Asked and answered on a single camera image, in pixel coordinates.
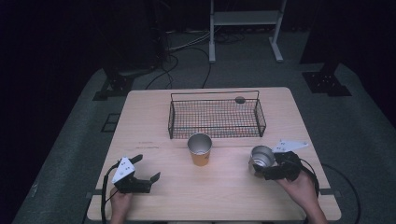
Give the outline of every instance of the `dark background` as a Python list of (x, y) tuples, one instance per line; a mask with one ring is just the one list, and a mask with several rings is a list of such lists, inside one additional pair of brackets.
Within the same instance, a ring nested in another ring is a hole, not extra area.
[[(217, 10), (278, 7), (277, 1), (216, 2)], [(158, 65), (160, 28), (208, 28), (209, 1), (156, 1), (160, 15), (150, 3), (0, 1), (1, 220), (14, 218), (95, 71)], [(391, 0), (289, 1), (282, 30), (311, 30), (301, 62), (323, 63), (335, 52), (395, 125), (395, 13)]]

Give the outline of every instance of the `person's hand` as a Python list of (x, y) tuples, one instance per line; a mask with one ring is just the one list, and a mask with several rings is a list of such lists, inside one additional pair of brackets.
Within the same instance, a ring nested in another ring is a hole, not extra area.
[(328, 223), (320, 208), (314, 182), (306, 172), (301, 171), (294, 181), (279, 179), (276, 182), (304, 209), (309, 223)]
[(131, 208), (132, 193), (120, 193), (117, 188), (110, 191), (111, 201), (111, 224), (121, 224)]

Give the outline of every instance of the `black wire basket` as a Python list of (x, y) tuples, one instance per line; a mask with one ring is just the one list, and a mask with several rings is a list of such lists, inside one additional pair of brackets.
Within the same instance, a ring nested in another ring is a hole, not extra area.
[(187, 139), (195, 133), (206, 133), (212, 138), (264, 134), (266, 123), (258, 91), (172, 93), (171, 100), (171, 139)]

